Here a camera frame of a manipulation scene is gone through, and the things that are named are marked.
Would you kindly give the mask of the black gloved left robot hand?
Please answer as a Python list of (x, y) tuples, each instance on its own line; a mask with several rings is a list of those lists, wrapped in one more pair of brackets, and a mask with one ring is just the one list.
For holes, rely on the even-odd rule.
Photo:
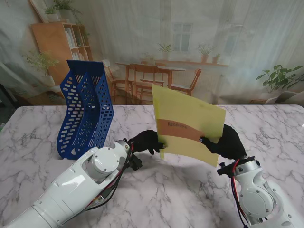
[(159, 153), (160, 150), (166, 148), (165, 144), (158, 141), (157, 132), (153, 130), (142, 131), (127, 143), (130, 145), (132, 152), (148, 150), (151, 155), (154, 155), (155, 152)]

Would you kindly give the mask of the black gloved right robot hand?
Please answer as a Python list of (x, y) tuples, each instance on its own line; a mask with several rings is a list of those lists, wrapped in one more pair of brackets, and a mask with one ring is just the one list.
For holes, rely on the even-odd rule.
[(206, 137), (200, 137), (199, 140), (211, 153), (218, 154), (223, 158), (238, 160), (247, 156), (238, 133), (226, 124), (223, 127), (222, 137), (220, 137), (218, 143), (213, 143)]

